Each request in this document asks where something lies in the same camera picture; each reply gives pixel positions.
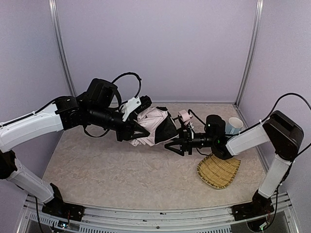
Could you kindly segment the woven bamboo tray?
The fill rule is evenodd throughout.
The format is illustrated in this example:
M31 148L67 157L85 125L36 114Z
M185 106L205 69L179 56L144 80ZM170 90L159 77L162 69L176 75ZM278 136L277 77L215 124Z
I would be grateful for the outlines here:
M241 160L236 158L222 160L211 153L198 164L196 172L209 186L215 189L225 189L235 179L240 165Z

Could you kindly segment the white and blue cup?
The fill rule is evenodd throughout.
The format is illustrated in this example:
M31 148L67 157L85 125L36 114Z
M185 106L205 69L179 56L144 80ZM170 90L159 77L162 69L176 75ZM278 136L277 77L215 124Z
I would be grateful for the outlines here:
M243 122L237 117L231 117L226 123L226 134L237 134L243 128Z

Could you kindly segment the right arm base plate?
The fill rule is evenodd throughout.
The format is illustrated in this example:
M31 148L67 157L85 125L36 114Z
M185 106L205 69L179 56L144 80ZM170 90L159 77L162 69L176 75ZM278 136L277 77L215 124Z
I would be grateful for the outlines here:
M245 220L248 218L254 218L267 214L268 212L273 212L274 207L271 204L268 204L264 207L256 207L252 202L238 204L232 206L232 213L235 221Z

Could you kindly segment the right aluminium corner post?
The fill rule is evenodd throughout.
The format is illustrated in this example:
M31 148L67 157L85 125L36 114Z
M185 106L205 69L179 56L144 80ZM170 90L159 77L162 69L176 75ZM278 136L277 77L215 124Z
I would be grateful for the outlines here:
M259 34L262 12L263 12L263 5L264 5L264 0L257 0L250 45L249 45L246 62L245 62L245 66L244 66L244 70L242 74L242 81L241 81L238 94L235 100L235 106L237 108L240 107L243 96L246 91L246 86L247 86L253 58L254 58L255 51L256 51L256 44L257 44L257 39L258 39L258 34Z

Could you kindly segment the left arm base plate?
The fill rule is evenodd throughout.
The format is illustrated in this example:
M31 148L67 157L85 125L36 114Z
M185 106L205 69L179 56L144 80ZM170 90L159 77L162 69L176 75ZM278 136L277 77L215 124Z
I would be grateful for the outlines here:
M51 216L56 216L60 218L65 218L67 220L74 220L81 222L85 207L77 204L71 203L61 203L61 204L44 204L42 207L42 212L49 214Z

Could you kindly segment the aluminium corner post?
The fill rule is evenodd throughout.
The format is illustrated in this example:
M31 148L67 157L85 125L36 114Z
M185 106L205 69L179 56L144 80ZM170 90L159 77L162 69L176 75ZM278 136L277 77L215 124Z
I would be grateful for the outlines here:
M74 87L73 79L71 77L71 73L69 70L68 60L66 57L65 47L64 47L64 43L63 43L56 0L49 0L49 8L50 8L50 13L51 13L51 17L52 17L52 24L53 24L54 33L55 33L57 49L59 52L62 69L63 69L64 75L65 75L65 81L66 81L66 84L68 86L69 93L72 96L76 97L77 93L76 93L76 89Z
M238 94L235 100L235 106L237 108L240 107L243 96L246 91L246 86L247 86L253 58L254 58L255 51L256 51L256 44L257 44L257 39L258 39L258 34L259 34L262 12L263 12L263 5L264 5L264 0L257 0L250 45L249 45L246 62L245 62L245 66L244 66L244 70L242 74L242 81L241 81Z

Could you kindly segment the aluminium front rail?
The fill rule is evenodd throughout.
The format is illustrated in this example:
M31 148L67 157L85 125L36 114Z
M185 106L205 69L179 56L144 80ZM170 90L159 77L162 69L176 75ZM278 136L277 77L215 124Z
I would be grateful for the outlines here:
M232 206L181 210L131 210L85 205L80 221L41 212L29 195L17 222L17 233L245 233L257 216L235 220Z

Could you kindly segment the pink and black folding umbrella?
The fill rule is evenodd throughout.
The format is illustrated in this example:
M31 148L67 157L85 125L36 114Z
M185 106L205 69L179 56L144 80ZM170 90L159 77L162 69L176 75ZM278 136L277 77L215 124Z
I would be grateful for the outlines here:
M166 107L149 107L137 116L137 123L150 135L130 140L133 146L154 146L178 137L177 127Z

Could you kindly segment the left aluminium corner post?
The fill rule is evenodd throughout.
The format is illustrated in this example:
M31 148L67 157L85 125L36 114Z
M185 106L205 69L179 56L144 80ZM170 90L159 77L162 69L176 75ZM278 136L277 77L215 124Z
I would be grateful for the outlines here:
M53 24L54 33L55 33L57 49L59 52L62 69L63 69L64 75L65 75L65 81L66 81L66 84L68 86L69 93L72 96L76 97L77 93L76 93L76 89L74 87L73 79L71 77L71 73L69 70L68 60L66 57L65 47L64 47L64 43L63 43L56 0L49 0L49 8L50 8L50 13L51 13L51 17L52 17L52 24Z

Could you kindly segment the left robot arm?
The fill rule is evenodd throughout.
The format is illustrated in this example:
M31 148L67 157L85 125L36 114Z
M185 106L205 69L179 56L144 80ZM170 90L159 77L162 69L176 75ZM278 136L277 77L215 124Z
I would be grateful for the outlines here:
M70 218L83 211L63 201L58 187L47 183L27 169L13 148L39 136L82 126L99 126L105 133L115 131L118 141L130 141L149 136L135 118L151 106L148 96L135 95L121 101L118 87L106 80L94 78L87 91L77 97L61 96L42 108L0 125L0 178L14 183L43 202L44 213Z

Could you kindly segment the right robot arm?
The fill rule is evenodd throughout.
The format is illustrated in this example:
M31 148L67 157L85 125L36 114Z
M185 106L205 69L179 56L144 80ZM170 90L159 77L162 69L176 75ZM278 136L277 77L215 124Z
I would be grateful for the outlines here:
M181 122L179 136L165 144L165 148L181 156L193 148L211 148L212 153L228 160L250 148L271 142L275 158L263 183L254 193L251 202L232 207L234 218L242 220L274 211L271 196L286 180L293 161L299 155L304 132L300 126L279 110L272 112L263 122L230 136L225 134L226 122L219 115L206 117L204 133L195 133L189 124Z

